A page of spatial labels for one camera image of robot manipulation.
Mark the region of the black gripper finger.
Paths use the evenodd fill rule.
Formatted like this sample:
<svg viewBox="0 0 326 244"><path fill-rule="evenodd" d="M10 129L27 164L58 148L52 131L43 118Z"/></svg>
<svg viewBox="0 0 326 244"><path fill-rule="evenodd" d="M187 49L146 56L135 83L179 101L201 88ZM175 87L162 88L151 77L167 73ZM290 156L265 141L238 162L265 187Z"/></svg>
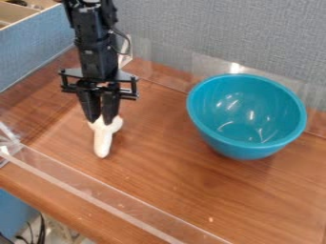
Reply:
<svg viewBox="0 0 326 244"><path fill-rule="evenodd" d="M110 125L119 114L121 89L110 87L102 94L102 116L106 125Z"/></svg>
<svg viewBox="0 0 326 244"><path fill-rule="evenodd" d="M91 123L95 123L101 116L101 93L98 88L77 89L77 95L79 98L81 106L85 115Z"/></svg>

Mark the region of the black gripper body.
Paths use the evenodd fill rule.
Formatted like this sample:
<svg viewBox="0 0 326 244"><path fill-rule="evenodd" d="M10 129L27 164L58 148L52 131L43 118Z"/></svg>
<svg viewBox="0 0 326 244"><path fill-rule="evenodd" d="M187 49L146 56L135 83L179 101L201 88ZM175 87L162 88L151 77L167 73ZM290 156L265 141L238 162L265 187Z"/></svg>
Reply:
<svg viewBox="0 0 326 244"><path fill-rule="evenodd" d="M63 92L78 92L79 85L68 82L68 78L73 77L86 85L86 89L91 92L106 91L105 87L98 86L99 83L110 85L129 83L129 89L119 88L119 95L122 99L137 99L138 77L119 68L119 56L125 53L118 52L107 40L99 40L93 44L75 41L75 46L79 51L81 67L59 71Z"/></svg>

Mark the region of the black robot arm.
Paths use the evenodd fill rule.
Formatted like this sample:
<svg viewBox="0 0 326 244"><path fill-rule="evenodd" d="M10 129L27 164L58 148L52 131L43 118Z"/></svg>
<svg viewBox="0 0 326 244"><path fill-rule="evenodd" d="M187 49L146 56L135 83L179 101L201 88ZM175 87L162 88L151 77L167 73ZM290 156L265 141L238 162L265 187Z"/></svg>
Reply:
<svg viewBox="0 0 326 244"><path fill-rule="evenodd" d="M118 9L113 0L63 0L74 45L78 48L81 68L62 69L62 91L75 93L87 120L99 118L110 125L119 115L121 101L139 97L139 78L119 68L118 36L130 43L117 29Z"/></svg>

